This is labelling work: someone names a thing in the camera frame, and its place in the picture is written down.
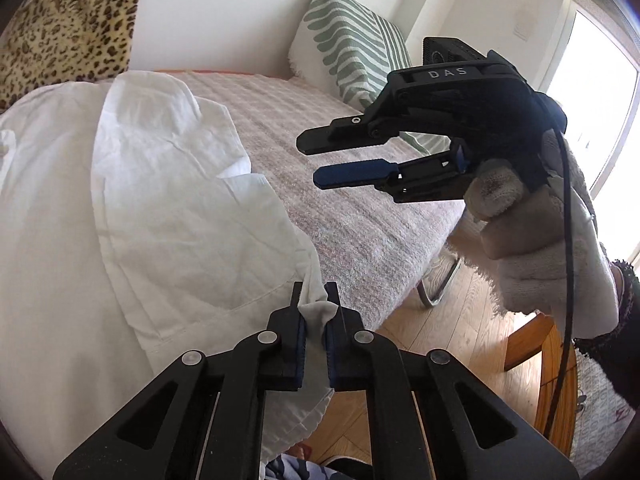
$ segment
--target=window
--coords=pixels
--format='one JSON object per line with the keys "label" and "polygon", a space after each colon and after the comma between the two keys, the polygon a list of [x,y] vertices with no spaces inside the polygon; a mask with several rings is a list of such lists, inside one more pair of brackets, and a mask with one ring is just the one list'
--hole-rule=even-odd
{"label": "window", "polygon": [[546,93],[567,115],[566,138],[594,198],[607,255],[632,261],[640,247],[634,192],[640,180],[638,69],[597,24],[573,9]]}

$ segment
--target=screw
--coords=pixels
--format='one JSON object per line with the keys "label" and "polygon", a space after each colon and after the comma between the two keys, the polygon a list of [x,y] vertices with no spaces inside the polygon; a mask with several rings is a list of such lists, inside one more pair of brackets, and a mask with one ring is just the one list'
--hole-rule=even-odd
{"label": "screw", "polygon": [[451,361],[451,355],[446,350],[434,350],[429,357],[437,365],[445,365]]}
{"label": "screw", "polygon": [[271,330],[265,330],[264,332],[260,332],[258,334],[258,341],[265,345],[275,342],[277,338],[278,334],[272,332]]}
{"label": "screw", "polygon": [[355,333],[353,338],[358,343],[368,344],[373,341],[373,334],[369,332],[369,330],[360,330],[359,332]]}
{"label": "screw", "polygon": [[193,366],[202,361],[202,354],[197,350],[189,350],[182,354],[182,362],[187,366]]}

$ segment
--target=metal chair leg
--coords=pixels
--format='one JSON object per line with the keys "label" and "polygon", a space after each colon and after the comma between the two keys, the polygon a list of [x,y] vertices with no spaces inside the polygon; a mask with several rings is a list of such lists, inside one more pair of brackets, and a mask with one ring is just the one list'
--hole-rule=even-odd
{"label": "metal chair leg", "polygon": [[453,266],[449,270],[447,277],[444,279],[444,281],[438,288],[436,297],[433,300],[427,295],[427,291],[424,290],[424,283],[422,282],[422,280],[418,282],[415,288],[418,290],[418,296],[420,296],[420,300],[422,301],[422,304],[426,308],[433,308],[435,306],[438,306],[438,304],[444,297],[445,292],[447,291],[447,287],[453,281],[453,276],[460,268],[461,263],[462,263],[462,260],[460,258],[457,258],[456,262],[453,264]]}

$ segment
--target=white cloth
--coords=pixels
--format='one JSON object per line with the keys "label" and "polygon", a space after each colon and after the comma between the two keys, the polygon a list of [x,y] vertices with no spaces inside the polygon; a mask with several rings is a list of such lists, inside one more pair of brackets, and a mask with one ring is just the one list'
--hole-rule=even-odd
{"label": "white cloth", "polygon": [[129,72],[32,92],[4,129],[17,149],[0,195],[0,419],[44,478],[182,352],[264,329],[297,280],[305,383],[268,396],[263,459],[315,428],[335,305],[225,107]]}

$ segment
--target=white wall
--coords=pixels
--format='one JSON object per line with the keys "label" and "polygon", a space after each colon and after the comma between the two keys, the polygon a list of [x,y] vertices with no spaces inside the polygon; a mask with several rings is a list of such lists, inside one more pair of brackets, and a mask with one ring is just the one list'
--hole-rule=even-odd
{"label": "white wall", "polygon": [[[422,64],[422,40],[439,36],[440,29],[456,0],[403,0],[394,17],[406,38],[406,47],[414,65]],[[408,21],[412,20],[410,29]]]}
{"label": "white wall", "polygon": [[[557,40],[564,0],[456,0],[439,35],[460,38],[481,54],[493,49],[534,86]],[[526,40],[514,33],[518,25]]]}
{"label": "white wall", "polygon": [[[140,0],[130,68],[290,75],[287,53],[311,0]],[[401,0],[358,0],[391,18]]]}

